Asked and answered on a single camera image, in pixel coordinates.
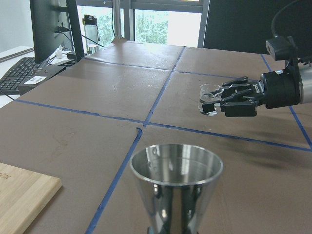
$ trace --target metal tumbler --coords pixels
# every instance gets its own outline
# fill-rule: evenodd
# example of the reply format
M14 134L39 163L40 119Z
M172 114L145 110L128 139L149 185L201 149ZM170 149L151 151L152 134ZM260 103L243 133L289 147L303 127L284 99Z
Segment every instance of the metal tumbler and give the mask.
M193 145L153 145L132 155L131 169L154 234L196 234L222 160Z

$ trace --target wooden cutting board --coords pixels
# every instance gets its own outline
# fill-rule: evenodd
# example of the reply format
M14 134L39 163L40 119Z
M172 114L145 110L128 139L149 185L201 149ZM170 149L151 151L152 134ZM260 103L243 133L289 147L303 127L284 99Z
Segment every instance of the wooden cutting board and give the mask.
M0 234L22 234L60 187L59 178L0 163Z

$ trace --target black keyboard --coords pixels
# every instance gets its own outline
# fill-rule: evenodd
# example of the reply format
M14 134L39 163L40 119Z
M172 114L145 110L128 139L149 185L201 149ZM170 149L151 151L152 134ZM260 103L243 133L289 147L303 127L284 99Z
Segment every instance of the black keyboard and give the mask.
M0 91L7 95L20 94L18 85L34 76L34 69L43 68L47 65L47 61L40 64L35 63L34 57L21 58L15 63L9 71L0 79Z

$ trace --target brown table surface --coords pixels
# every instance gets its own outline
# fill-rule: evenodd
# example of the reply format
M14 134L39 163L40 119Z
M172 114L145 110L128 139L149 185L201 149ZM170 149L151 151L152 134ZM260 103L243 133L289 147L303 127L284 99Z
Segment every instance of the brown table surface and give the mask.
M283 66L268 55L122 39L4 106L1 162L63 184L25 233L145 234L128 161L162 143L198 145L224 162L200 234L310 233L311 104L261 106L256 117L197 110L200 85Z

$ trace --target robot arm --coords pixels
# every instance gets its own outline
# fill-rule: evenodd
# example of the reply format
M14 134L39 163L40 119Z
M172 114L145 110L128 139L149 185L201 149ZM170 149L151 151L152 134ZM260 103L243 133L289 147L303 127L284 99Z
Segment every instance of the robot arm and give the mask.
M285 60L285 69L263 73L258 81L242 77L223 83L221 100L204 102L203 112L214 111L214 105L220 103L227 117L252 117L260 105L271 109L312 102L312 57L298 59L292 37L275 37L266 46L276 61Z

